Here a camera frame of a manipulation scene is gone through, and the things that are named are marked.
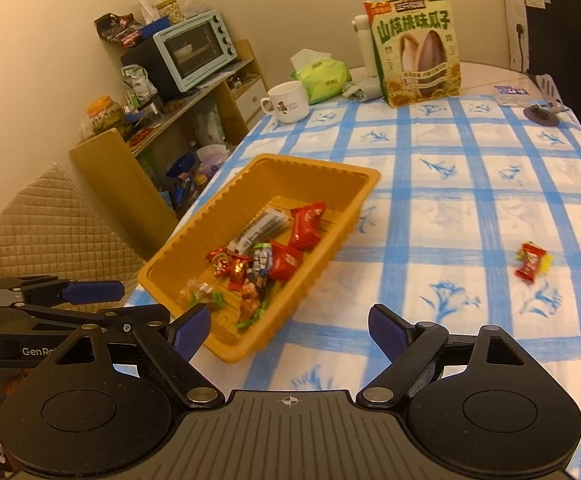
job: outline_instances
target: gray ridged surface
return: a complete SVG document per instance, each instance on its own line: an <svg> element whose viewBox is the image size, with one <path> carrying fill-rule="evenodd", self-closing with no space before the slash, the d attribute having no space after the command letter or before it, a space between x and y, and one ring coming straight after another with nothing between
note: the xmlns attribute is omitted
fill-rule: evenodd
<svg viewBox="0 0 581 480"><path fill-rule="evenodd" d="M284 399L298 402L289 406ZM19 473L13 480L32 480ZM191 413L153 456L111 480L459 480L428 460L395 417L360 410L345 392L236 392ZM553 473L545 480L566 480Z"/></svg>

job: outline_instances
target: blue and white checkered tablecloth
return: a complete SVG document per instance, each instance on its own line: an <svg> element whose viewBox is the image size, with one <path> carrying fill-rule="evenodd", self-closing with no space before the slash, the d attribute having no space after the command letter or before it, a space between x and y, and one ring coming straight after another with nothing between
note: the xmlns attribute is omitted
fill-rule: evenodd
<svg viewBox="0 0 581 480"><path fill-rule="evenodd" d="M379 302L451 333L504 327L581 409L581 126L571 112L560 118L542 128L489 96L398 109L381 100L324 104L296 124L265 117L196 209L259 153L382 177L356 231L266 349L229 365L202 348L193 364L225 394L346 388L355 396L389 364L367 330ZM513 273L525 240L555 257L532 285ZM149 301L140 287L130 304ZM581 478L581 444L571 471Z"/></svg>

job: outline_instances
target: wooden cabinet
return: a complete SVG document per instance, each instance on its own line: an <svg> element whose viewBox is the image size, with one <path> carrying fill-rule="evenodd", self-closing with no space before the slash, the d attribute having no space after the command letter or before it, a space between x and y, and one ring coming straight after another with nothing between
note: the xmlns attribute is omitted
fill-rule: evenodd
<svg viewBox="0 0 581 480"><path fill-rule="evenodd" d="M137 156L173 125L191 124L187 116L194 113L194 106L207 96L213 97L218 105L229 144L240 143L263 115L259 102L267 95L266 81L248 40L235 41L235 47L239 60L210 76L207 81L211 83L190 94L181 108L164 115L160 126L140 145L130 149L113 129L70 150L71 160L126 229L133 248L146 260L165 243L178 219L140 166ZM232 90L227 80L237 72L247 72L253 78L241 88Z"/></svg>

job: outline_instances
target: red wrapped candy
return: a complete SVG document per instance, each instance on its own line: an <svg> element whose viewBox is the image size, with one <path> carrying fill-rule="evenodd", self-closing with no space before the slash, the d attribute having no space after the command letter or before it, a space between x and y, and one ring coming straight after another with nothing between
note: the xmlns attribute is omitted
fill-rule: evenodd
<svg viewBox="0 0 581 480"><path fill-rule="evenodd" d="M539 269L541 259L546 254L546 251L533 244L524 244L522 246L524 260L521 269L515 271L516 276L527 280L529 282L535 281L535 274Z"/></svg>
<svg viewBox="0 0 581 480"><path fill-rule="evenodd" d="M232 257L225 247L220 247L206 254L206 260L212 263L216 278L223 278L230 274L230 261Z"/></svg>
<svg viewBox="0 0 581 480"><path fill-rule="evenodd" d="M290 214L295 218L295 223L288 246L300 251L315 247L321 240L319 222L326 209L327 205L324 202L291 209Z"/></svg>
<svg viewBox="0 0 581 480"><path fill-rule="evenodd" d="M268 277L277 282L287 282L301 264L302 252L293 247L270 241L272 248L272 267L268 272Z"/></svg>
<svg viewBox="0 0 581 480"><path fill-rule="evenodd" d="M248 270L248 256L241 256L240 254L233 254L233 259L230 263L230 278L228 279L228 290L242 290L244 278Z"/></svg>

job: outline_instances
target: quilted chair cover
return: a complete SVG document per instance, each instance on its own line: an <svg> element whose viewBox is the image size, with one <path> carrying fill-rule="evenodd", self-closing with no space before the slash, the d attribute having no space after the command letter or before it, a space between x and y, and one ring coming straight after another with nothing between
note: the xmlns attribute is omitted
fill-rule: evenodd
<svg viewBox="0 0 581 480"><path fill-rule="evenodd" d="M0 276L53 274L71 280L119 280L128 296L142 260L53 166L17 193L0 213ZM97 303L62 308L95 312L123 306Z"/></svg>

